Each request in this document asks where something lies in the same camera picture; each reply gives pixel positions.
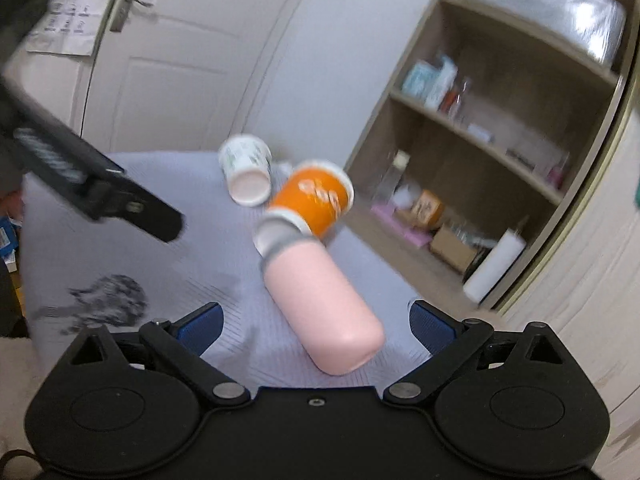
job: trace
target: door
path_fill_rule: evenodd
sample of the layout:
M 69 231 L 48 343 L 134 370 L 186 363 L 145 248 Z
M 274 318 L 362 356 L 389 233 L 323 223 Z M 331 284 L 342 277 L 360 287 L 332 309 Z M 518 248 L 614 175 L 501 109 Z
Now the door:
M 82 137 L 104 152 L 216 149 L 287 0 L 141 1 L 107 28 Z

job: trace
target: bottle cap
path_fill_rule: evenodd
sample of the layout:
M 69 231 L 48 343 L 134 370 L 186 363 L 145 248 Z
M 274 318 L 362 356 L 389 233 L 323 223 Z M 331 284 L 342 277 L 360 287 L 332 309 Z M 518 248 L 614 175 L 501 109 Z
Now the bottle cap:
M 396 156 L 394 157 L 394 167 L 398 168 L 400 171 L 406 170 L 407 165 L 409 164 L 409 159 L 411 156 L 407 152 L 403 152 L 402 150 L 398 150 Z

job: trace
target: orange cup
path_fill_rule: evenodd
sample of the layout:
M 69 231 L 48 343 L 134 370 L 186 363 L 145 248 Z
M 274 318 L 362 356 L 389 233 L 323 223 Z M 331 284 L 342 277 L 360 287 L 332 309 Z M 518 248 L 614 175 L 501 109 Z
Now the orange cup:
M 353 205 L 353 184 L 347 174 L 325 160 L 300 164 L 274 197 L 254 235 L 264 254 L 295 229 L 321 238 Z

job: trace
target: paper notice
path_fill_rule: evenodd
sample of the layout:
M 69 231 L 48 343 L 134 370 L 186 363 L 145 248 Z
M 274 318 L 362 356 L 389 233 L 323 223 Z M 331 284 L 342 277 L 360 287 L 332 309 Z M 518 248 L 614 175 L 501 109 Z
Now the paper notice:
M 111 0 L 49 0 L 49 10 L 31 31 L 29 52 L 90 56 Z

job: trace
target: cabinet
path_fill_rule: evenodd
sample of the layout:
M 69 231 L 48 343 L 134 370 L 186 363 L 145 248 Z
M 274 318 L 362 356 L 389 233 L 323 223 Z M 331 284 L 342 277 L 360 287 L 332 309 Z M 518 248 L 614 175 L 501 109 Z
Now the cabinet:
M 433 0 L 353 152 L 348 171 L 364 195 L 400 149 L 411 155 L 408 176 L 484 234 L 499 238 L 528 219 L 522 231 L 527 247 L 484 299 L 485 308 L 499 302 L 549 240 L 604 148 L 638 40 L 638 0 L 616 1 L 625 7 L 626 22 L 608 68 L 507 10 L 479 0 Z M 415 62 L 433 62 L 439 52 L 472 81 L 463 104 L 465 124 L 401 92 Z M 491 131 L 494 142 L 471 135 L 468 123 Z M 550 149 L 570 154 L 559 189 L 508 153 L 529 132 Z M 361 200 L 360 211 L 369 214 L 365 210 Z M 403 238 L 396 247 L 425 282 L 439 287 L 437 306 L 458 312 L 465 302 L 462 277 Z

